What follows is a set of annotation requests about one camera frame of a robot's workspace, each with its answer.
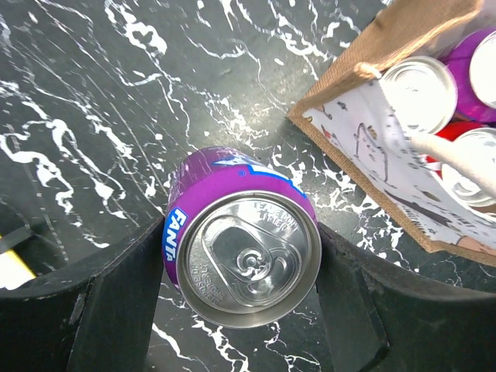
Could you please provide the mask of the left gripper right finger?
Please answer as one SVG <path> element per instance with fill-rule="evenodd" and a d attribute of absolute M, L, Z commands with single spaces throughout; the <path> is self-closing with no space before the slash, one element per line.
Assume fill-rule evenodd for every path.
<path fill-rule="evenodd" d="M 335 371 L 493 371 L 495 295 L 417 275 L 320 223 L 316 281 Z"/>

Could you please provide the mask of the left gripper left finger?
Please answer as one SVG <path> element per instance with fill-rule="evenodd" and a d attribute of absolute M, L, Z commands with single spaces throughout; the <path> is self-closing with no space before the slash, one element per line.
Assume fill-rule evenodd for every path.
<path fill-rule="evenodd" d="M 1 291 L 3 371 L 142 371 L 164 272 L 164 218 Z"/>

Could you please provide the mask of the purple fanta can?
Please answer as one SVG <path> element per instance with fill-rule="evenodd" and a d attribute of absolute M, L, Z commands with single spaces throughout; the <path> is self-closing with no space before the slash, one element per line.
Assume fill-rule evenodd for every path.
<path fill-rule="evenodd" d="M 494 123 L 495 28 L 471 33 L 441 61 L 456 83 L 456 115 L 468 121 Z"/>
<path fill-rule="evenodd" d="M 436 134 L 451 120 L 458 101 L 456 82 L 433 57 L 408 57 L 380 79 L 384 96 L 402 128 Z"/>
<path fill-rule="evenodd" d="M 181 162 L 161 248 L 165 271 L 188 305 L 231 329 L 264 326 L 294 310 L 322 259 L 315 210 L 303 190 L 225 146 Z"/>

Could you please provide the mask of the brown canvas tote bag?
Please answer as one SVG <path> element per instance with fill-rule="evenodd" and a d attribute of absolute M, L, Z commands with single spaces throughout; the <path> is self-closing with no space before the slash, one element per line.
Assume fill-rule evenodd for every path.
<path fill-rule="evenodd" d="M 492 26 L 493 1 L 395 1 L 288 114 L 425 250 L 487 265 L 495 263 L 495 211 L 473 209 L 443 187 L 426 157 L 453 159 L 451 142 L 403 129 L 380 79 L 408 57 L 442 62 L 465 37 Z"/>

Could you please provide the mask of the red cola can front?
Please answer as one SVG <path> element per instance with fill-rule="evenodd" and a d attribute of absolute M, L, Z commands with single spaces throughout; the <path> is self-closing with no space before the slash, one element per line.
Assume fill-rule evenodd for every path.
<path fill-rule="evenodd" d="M 449 140 L 453 159 L 427 156 L 429 168 L 462 203 L 495 211 L 495 129 L 478 122 L 451 122 L 436 134 Z"/>

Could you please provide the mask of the purple Fanta can front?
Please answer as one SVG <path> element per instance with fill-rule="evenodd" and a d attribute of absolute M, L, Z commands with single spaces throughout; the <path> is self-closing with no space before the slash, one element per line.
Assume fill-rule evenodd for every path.
<path fill-rule="evenodd" d="M 433 57 L 408 57 L 380 79 L 384 96 L 402 128 L 436 134 L 451 120 L 458 101 L 456 82 Z"/>

